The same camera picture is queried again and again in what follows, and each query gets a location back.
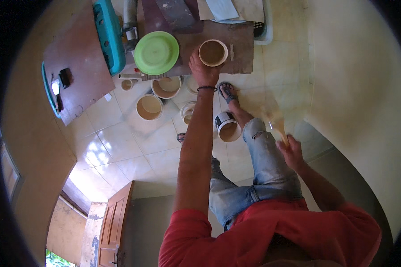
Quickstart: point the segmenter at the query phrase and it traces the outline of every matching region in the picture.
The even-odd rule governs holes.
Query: foot
[[[179,133],[178,135],[176,135],[176,140],[178,142],[180,142],[180,144],[182,144],[184,142],[184,137],[186,136],[186,134],[184,132]]]
[[[219,84],[219,90],[220,95],[226,100],[230,110],[232,108],[239,108],[238,94],[233,85],[222,82]]]

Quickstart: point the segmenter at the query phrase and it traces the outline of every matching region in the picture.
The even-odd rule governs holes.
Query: wooden tool
[[[268,121],[270,128],[280,134],[281,140],[284,142],[285,146],[288,147],[288,137],[285,134],[284,119],[278,104],[276,104],[273,111],[267,111],[265,106],[261,107],[261,111],[265,119]]]

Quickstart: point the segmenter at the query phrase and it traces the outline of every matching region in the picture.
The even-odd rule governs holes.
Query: person
[[[364,210],[304,161],[301,144],[275,142],[259,118],[243,110],[235,88],[219,93],[243,129],[254,181],[238,187],[212,158],[213,96],[221,67],[207,67],[198,50],[189,66],[199,93],[184,136],[173,214],[159,253],[159,266],[368,266],[381,230]],[[323,212],[309,211],[299,175]],[[211,237],[208,208],[224,227]]]

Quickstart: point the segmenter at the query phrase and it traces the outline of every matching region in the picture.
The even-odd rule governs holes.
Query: light blue jeans
[[[261,119],[254,118],[245,125],[243,138],[254,168],[253,185],[238,187],[224,176],[218,159],[211,159],[209,208],[223,225],[224,231],[230,229],[240,212],[257,201],[277,197],[289,200],[303,198],[297,174],[285,163],[275,139],[266,131]]]

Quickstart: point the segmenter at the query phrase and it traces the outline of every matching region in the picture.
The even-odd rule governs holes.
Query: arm
[[[189,67],[201,86],[215,87],[221,67],[208,67],[199,58],[199,47],[190,57]],[[196,209],[208,216],[211,155],[213,152],[214,90],[199,90],[192,119],[180,153],[174,210]]]
[[[304,161],[301,153],[301,143],[288,135],[288,147],[281,141],[277,142],[278,149],[282,152],[285,162],[292,168],[305,182],[313,198],[322,211],[335,211],[345,203],[345,198],[339,190],[314,171]]]

